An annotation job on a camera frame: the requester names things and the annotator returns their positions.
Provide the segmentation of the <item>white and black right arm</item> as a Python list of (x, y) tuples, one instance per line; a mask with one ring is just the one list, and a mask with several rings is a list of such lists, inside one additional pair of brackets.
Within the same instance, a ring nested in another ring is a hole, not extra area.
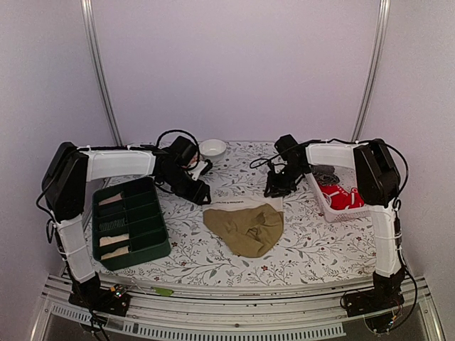
[(250, 164), (251, 168), (268, 166), (264, 190), (267, 197), (291, 194), (303, 178), (314, 182), (316, 166), (355, 171), (358, 194), (373, 225), (376, 261), (373, 288), (345, 293), (341, 307), (350, 317), (401, 308), (405, 302), (401, 284), (410, 272), (402, 258), (398, 212), (407, 179), (400, 177), (395, 165), (391, 155), (394, 147), (382, 139), (354, 142), (316, 139), (299, 143), (290, 134), (280, 137), (274, 147), (284, 161), (281, 170), (275, 169), (272, 158), (260, 158)]

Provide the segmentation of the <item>khaki tan underwear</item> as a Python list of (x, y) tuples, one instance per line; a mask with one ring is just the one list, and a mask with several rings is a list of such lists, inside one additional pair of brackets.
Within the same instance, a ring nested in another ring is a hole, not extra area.
[(260, 196), (218, 198), (203, 210), (203, 224), (233, 254), (260, 258), (283, 235), (283, 200)]

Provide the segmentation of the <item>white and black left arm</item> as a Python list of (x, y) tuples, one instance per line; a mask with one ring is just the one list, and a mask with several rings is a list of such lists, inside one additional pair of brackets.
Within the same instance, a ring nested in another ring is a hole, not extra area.
[[(36, 206), (48, 213), (48, 239), (56, 242), (68, 268), (70, 303), (90, 312), (126, 315), (131, 298), (125, 286), (104, 289), (93, 262), (114, 271), (167, 256), (170, 244), (156, 190), (167, 184), (171, 194), (207, 205), (210, 186), (202, 176), (211, 166), (198, 146), (184, 137), (165, 148), (59, 145)], [(125, 175), (132, 180), (93, 195), (93, 242), (88, 247), (82, 223), (86, 185)]]

